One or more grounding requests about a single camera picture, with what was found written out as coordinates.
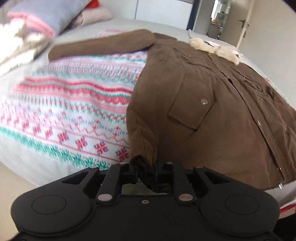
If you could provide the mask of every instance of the white cabinet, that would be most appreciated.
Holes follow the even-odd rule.
[[[191,9],[191,3],[180,0],[139,0],[136,19],[186,29]]]
[[[135,19],[137,0],[100,0],[100,4],[107,7],[114,18]]]

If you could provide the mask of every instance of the jacket pocket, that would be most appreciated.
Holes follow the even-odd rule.
[[[169,110],[168,118],[196,131],[213,102],[213,95],[204,83],[185,79]]]

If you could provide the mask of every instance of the pillow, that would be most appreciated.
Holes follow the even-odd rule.
[[[57,36],[90,0],[25,0],[12,7],[7,16],[23,19],[27,28],[49,37]]]
[[[112,18],[111,12],[104,7],[86,8],[73,19],[70,28],[84,26],[98,21],[109,20]]]

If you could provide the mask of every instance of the screw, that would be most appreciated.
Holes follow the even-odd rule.
[[[183,202],[189,202],[193,199],[193,196],[191,194],[188,193],[183,193],[179,196],[179,200],[183,201]]]
[[[150,202],[150,201],[147,200],[147,199],[143,199],[143,200],[142,200],[142,203],[143,203],[143,204],[148,204],[149,202]]]
[[[112,195],[108,193],[103,193],[98,196],[98,200],[102,202],[110,201],[112,198],[113,198]]]

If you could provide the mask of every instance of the white fluffy blanket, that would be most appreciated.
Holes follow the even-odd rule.
[[[0,36],[0,76],[33,61],[49,43],[43,34],[27,33],[23,20],[0,24]]]

